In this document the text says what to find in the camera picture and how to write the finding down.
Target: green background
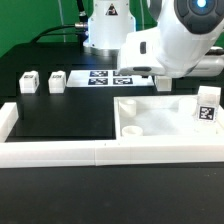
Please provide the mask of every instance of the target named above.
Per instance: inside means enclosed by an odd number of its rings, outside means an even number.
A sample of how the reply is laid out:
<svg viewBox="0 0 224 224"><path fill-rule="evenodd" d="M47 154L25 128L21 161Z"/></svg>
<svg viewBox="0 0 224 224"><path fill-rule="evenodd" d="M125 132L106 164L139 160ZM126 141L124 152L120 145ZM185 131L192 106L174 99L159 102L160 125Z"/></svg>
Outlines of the green background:
<svg viewBox="0 0 224 224"><path fill-rule="evenodd" d="M93 0L83 0L86 12L93 11ZM64 23L79 21L76 0L61 0ZM143 1L145 28L155 26L150 17L146 0ZM130 0L130 11L136 18L137 30L141 30L140 1ZM32 40L45 29L61 25L58 0L1 0L0 1L0 56L16 44ZM224 35L217 44L224 46ZM67 37L67 41L77 41L76 37ZM40 41L63 41L62 36L44 37Z"/></svg>

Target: white platform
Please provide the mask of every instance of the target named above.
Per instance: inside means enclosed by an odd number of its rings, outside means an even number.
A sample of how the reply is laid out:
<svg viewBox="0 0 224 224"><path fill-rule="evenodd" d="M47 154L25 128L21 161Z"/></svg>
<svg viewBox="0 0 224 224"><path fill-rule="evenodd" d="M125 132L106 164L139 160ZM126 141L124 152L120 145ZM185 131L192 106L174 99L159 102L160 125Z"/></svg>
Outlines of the white platform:
<svg viewBox="0 0 224 224"><path fill-rule="evenodd" d="M177 119L175 108L181 97L183 96L148 97L148 99L134 97L137 107L142 108L137 109L136 114L145 121L147 119L152 121L153 117L147 118L149 114L146 113L147 116L145 116L146 111L144 110L153 105L157 108L157 112L158 110L170 110L170 115L175 120ZM159 118L155 110L153 116L157 116L157 120L151 124L143 122L149 126L148 130L143 128L144 133L148 133L147 136L129 138L122 137L120 134L121 125L126 125L124 122L127 122L127 120L121 120L119 115L118 101L120 99L114 99L116 140L0 143L0 168L224 162L224 135L222 133L224 111L222 108L218 115L218 120L221 122L219 134L195 134L191 130L188 130L186 134L181 129L172 130L171 123L164 122L160 124L165 127L163 130L151 128L165 119L163 116L162 119ZM142 122L140 117L136 122L140 125L139 122Z"/></svg>
<svg viewBox="0 0 224 224"><path fill-rule="evenodd" d="M140 75L118 76L113 70L75 70L71 71L67 87L124 87L153 86L152 77Z"/></svg>

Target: black-and-white pattern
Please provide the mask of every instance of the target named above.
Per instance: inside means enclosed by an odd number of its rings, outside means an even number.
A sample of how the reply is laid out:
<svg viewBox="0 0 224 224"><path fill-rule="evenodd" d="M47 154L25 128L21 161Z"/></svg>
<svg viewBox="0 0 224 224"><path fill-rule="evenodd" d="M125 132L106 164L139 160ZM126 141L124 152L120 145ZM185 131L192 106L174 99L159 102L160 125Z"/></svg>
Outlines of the black-and-white pattern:
<svg viewBox="0 0 224 224"><path fill-rule="evenodd" d="M132 85L133 80L132 78L114 78L113 84L114 85Z"/></svg>
<svg viewBox="0 0 224 224"><path fill-rule="evenodd" d="M88 85L90 85L90 86L105 86L105 85L108 85L108 79L104 79L104 78L89 79Z"/></svg>
<svg viewBox="0 0 224 224"><path fill-rule="evenodd" d="M215 108L201 106L199 109L199 119L213 121L215 119Z"/></svg>
<svg viewBox="0 0 224 224"><path fill-rule="evenodd" d="M90 71L90 77L108 77L108 71Z"/></svg>

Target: black cable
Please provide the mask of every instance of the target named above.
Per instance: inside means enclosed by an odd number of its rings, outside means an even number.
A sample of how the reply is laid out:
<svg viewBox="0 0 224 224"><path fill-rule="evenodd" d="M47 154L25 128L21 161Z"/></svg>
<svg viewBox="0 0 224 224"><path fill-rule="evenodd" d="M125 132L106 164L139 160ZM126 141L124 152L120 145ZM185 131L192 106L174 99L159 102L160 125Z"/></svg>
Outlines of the black cable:
<svg viewBox="0 0 224 224"><path fill-rule="evenodd" d="M80 22L83 22L83 23L88 22L88 16L85 12L82 0L77 0L77 6L78 6L78 10L79 10L79 20L80 20Z"/></svg>
<svg viewBox="0 0 224 224"><path fill-rule="evenodd" d="M75 27L75 25L73 25L73 24L52 27L50 29L47 29L47 30L41 32L38 36L34 37L30 42L36 43L43 35L50 33L52 31L63 30L63 29L74 28L74 27Z"/></svg>
<svg viewBox="0 0 224 224"><path fill-rule="evenodd" d="M85 11L82 0L77 0L77 5L78 5L79 12Z"/></svg>

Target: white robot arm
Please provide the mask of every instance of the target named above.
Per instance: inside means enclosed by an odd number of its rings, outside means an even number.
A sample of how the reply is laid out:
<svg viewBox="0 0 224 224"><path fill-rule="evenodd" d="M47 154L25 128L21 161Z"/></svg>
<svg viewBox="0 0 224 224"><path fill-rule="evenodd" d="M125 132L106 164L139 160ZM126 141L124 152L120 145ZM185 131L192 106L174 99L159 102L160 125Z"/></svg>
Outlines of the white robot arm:
<svg viewBox="0 0 224 224"><path fill-rule="evenodd" d="M121 74L215 76L222 56L207 56L224 27L224 0L148 0L155 28L129 33L118 55Z"/></svg>

